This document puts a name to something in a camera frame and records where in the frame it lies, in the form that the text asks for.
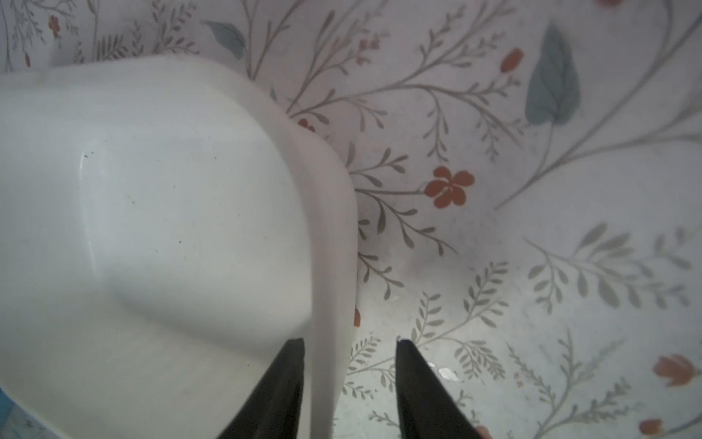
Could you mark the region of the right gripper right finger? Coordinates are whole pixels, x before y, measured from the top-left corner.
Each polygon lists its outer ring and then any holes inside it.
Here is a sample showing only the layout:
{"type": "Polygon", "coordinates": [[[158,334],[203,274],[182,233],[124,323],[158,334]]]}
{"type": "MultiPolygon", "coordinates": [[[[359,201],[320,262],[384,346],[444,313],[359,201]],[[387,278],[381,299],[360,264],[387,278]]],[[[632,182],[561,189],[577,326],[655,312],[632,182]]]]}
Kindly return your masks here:
{"type": "Polygon", "coordinates": [[[412,341],[400,339],[397,342],[395,369],[400,434],[403,438],[481,438],[412,341]]]}

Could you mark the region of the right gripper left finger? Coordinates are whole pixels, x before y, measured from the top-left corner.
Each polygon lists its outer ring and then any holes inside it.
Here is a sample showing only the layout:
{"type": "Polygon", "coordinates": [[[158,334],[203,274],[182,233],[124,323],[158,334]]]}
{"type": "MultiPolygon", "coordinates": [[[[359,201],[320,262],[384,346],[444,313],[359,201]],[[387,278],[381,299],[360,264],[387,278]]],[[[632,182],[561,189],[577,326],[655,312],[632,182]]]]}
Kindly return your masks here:
{"type": "Polygon", "coordinates": [[[305,342],[285,342],[219,439],[296,439],[305,387],[305,342]]]}

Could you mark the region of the white plastic storage box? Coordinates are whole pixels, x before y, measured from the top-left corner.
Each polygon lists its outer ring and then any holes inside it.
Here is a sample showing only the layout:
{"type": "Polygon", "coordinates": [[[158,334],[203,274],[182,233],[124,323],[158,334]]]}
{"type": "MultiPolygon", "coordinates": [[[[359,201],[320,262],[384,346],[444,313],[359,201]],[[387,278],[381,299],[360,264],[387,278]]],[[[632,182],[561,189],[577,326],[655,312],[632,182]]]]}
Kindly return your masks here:
{"type": "Polygon", "coordinates": [[[336,151],[215,61],[6,73],[2,390],[61,438],[214,438],[302,338],[329,438],[357,220],[336,151]]]}

